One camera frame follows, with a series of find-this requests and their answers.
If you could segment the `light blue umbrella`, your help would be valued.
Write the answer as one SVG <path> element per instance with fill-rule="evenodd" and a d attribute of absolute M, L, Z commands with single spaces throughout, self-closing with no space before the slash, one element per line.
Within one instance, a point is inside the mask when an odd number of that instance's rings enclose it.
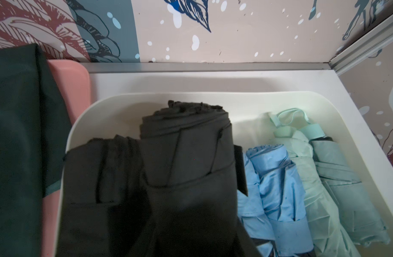
<path fill-rule="evenodd" d="M 314 257 L 304 206 L 305 190 L 284 145 L 263 145 L 246 152 L 259 177 L 259 193 L 280 257 Z"/>

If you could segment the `blue patterned umbrella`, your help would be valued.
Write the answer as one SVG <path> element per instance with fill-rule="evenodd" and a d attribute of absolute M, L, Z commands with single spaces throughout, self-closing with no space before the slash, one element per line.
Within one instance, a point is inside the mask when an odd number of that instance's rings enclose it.
<path fill-rule="evenodd" d="M 238 191 L 238 217 L 261 256 L 274 257 L 275 236 L 262 205 L 260 178 L 251 160 L 246 154 L 242 156 L 248 194 Z"/>

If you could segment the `black sleeved umbrella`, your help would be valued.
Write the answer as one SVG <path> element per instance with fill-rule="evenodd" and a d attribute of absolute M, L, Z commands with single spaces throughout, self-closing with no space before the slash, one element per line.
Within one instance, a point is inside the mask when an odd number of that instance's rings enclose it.
<path fill-rule="evenodd" d="M 169 101 L 140 126 L 151 217 L 130 257 L 257 257 L 238 219 L 241 149 L 220 106 Z"/>

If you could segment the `mint green strapped umbrella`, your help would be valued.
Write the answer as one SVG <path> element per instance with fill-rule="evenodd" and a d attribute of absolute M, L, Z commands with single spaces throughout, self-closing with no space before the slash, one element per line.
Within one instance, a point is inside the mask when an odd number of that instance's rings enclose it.
<path fill-rule="evenodd" d="M 296 132 L 291 127 L 295 114 L 302 114 L 306 125 L 299 131 L 313 149 L 316 171 L 339 208 L 342 225 L 356 245 L 389 244 L 391 239 L 385 222 L 371 202 L 359 175 L 348 165 L 339 144 L 327 136 L 317 123 L 312 123 L 299 108 L 284 110 L 270 119 L 276 126 L 275 135 L 286 138 Z"/>

